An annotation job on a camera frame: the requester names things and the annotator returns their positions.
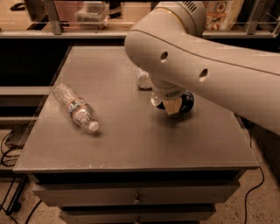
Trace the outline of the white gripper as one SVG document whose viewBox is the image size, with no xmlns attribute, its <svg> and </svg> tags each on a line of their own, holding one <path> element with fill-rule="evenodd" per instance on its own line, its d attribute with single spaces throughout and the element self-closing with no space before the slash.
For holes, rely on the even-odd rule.
<svg viewBox="0 0 280 224">
<path fill-rule="evenodd" d="M 182 87 L 178 87 L 158 78 L 152 80 L 151 82 L 151 103 L 154 106 L 159 106 L 161 103 L 163 103 L 168 115 L 177 114 L 182 105 L 182 99 L 180 96 L 185 92 L 185 90 Z"/>
</svg>

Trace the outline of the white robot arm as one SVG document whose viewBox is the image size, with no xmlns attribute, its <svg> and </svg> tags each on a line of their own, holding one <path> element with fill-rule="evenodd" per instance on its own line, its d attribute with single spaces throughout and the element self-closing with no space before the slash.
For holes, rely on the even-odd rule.
<svg viewBox="0 0 280 224">
<path fill-rule="evenodd" d="M 125 52 L 160 99 L 188 90 L 280 134 L 280 54 L 203 39 L 201 1 L 161 2 L 126 35 Z"/>
</svg>

